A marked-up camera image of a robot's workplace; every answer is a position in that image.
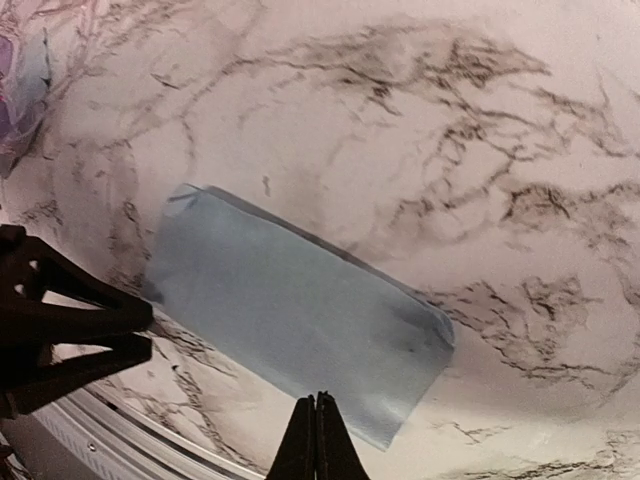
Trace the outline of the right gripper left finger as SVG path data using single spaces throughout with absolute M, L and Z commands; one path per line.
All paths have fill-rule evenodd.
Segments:
M 316 405 L 312 395 L 297 400 L 266 480 L 314 480 Z

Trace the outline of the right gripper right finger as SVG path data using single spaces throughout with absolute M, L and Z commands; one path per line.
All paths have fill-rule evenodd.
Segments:
M 315 470 L 319 480 L 369 480 L 336 400 L 319 392 L 316 402 Z

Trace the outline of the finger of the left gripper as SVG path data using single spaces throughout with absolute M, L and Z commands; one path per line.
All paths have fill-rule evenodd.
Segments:
M 1 345 L 88 340 L 146 330 L 145 301 L 93 277 L 19 225 L 1 226 Z
M 102 337 L 102 351 L 54 363 L 49 345 L 1 349 L 1 414 L 20 416 L 84 386 L 145 363 L 152 356 L 150 339 L 137 334 Z

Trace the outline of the clear purple lens sunglasses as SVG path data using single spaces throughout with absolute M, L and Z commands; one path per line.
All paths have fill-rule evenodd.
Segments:
M 1 36 L 1 177 L 7 178 L 32 141 L 39 115 L 25 92 L 26 85 L 11 73 L 13 42 Z

